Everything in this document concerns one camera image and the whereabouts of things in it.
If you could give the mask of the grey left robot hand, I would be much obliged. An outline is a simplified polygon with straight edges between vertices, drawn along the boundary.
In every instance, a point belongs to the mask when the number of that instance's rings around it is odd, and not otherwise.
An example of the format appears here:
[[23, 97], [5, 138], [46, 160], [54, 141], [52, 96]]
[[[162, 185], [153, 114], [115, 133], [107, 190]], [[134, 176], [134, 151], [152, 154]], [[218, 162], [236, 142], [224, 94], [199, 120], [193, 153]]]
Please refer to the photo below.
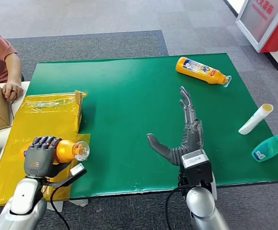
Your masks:
[[69, 166], [70, 162], [54, 164], [56, 150], [61, 141], [54, 136], [36, 137], [25, 154], [24, 171], [30, 177], [54, 178]]

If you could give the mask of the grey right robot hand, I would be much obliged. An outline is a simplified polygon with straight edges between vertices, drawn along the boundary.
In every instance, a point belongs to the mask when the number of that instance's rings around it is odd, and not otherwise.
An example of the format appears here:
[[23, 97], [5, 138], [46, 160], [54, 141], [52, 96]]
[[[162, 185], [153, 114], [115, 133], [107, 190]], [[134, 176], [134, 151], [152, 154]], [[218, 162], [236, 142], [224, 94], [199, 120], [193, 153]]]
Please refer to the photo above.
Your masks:
[[147, 137], [150, 146], [158, 154], [167, 159], [172, 165], [182, 166], [183, 155], [202, 148], [202, 131], [201, 122], [196, 117], [190, 94], [183, 86], [180, 88], [184, 117], [184, 128], [180, 146], [170, 148], [159, 142], [153, 134]]

